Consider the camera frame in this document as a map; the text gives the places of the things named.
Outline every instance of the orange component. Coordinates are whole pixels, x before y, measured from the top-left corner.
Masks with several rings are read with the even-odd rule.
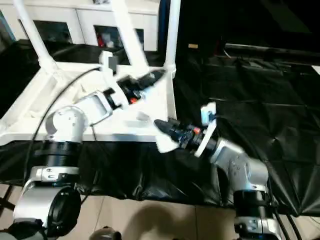
[[[198,128],[198,127],[195,127],[195,128],[193,129],[193,131],[194,131],[195,134],[199,134],[199,133],[201,132],[201,129]]]
[[[130,103],[135,104],[138,101],[138,99],[132,97],[130,98]]]

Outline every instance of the white cabinet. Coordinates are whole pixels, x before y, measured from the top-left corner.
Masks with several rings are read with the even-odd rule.
[[[26,10],[43,40],[122,47],[110,4],[92,0],[25,0]],[[126,0],[133,27],[145,51],[158,49],[160,0]],[[0,0],[15,38],[28,39],[12,0]]]
[[[28,39],[15,7],[12,4],[0,4],[0,10],[15,38],[17,40]],[[74,44],[85,43],[75,9],[27,5],[26,10],[31,19],[34,20],[43,40],[56,40]]]

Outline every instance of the tiled floor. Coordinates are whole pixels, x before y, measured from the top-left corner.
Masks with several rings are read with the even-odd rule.
[[[0,185],[1,196],[6,187]],[[20,187],[14,188],[10,197],[12,203],[16,203],[20,191]],[[77,226],[59,239],[88,240],[92,232],[109,226],[120,231],[123,240],[232,240],[237,238],[234,217],[235,212],[230,209],[90,196],[81,208]],[[291,240],[295,240],[287,219],[282,219],[288,226]],[[299,217],[294,220],[304,240],[320,236],[319,218]],[[0,217],[0,229],[11,223],[12,212],[5,209]]]

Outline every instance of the black cloth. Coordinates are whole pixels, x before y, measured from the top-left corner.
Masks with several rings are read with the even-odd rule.
[[[102,50],[59,43],[47,48],[56,61],[83,63],[97,63]],[[123,51],[116,54],[128,63]],[[147,59],[161,66],[164,58],[147,53]],[[0,66],[3,115],[39,65],[31,45],[20,41],[0,55]],[[215,134],[266,162],[280,213],[320,216],[320,76],[310,66],[178,55],[173,84],[179,120],[200,126],[200,107],[215,101],[217,113],[224,116]],[[0,147],[1,183],[22,184],[28,145],[15,141]],[[208,159],[180,149],[160,154],[155,143],[84,142],[78,165],[83,193],[98,170],[94,195],[232,205],[225,177]]]

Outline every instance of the white metal pole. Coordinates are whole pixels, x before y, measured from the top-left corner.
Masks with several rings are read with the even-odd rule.
[[[134,30],[125,1],[111,0],[111,6],[115,23],[131,66],[138,73],[146,74],[149,71],[148,62],[139,42],[137,32]]]
[[[165,53],[164,66],[167,68],[168,71],[172,72],[173,78],[176,75],[176,50],[177,50],[180,6],[181,6],[181,0],[170,1],[168,37],[166,41],[166,53]]]
[[[32,21],[29,17],[23,0],[13,0],[13,3],[21,18],[21,22],[28,35],[28,38],[30,39],[32,46],[36,54],[38,55],[40,66],[45,67],[46,70],[48,68],[54,67],[52,65],[55,65],[55,62],[49,55],[48,50],[46,49],[45,44],[40,37],[34,21]]]

